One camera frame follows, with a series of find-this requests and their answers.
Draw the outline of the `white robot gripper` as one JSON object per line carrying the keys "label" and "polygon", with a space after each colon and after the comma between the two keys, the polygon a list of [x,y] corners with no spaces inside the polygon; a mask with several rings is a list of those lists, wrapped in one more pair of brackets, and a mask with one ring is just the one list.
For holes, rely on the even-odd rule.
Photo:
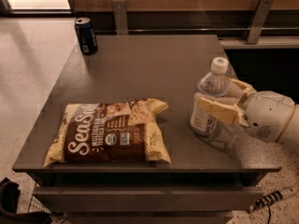
{"label": "white robot gripper", "polygon": [[239,125],[266,143],[295,142],[295,101],[273,91],[257,91],[247,82],[231,78],[229,101],[232,105],[200,97],[199,108],[229,125]]}

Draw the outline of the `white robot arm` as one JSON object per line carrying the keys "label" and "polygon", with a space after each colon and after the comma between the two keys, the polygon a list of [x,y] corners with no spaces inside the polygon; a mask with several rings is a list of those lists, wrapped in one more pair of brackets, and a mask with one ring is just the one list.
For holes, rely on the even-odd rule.
{"label": "white robot arm", "polygon": [[299,145],[299,104],[273,91],[256,91],[241,80],[231,78],[230,83],[224,97],[197,92],[195,105],[222,123],[241,126],[265,143]]}

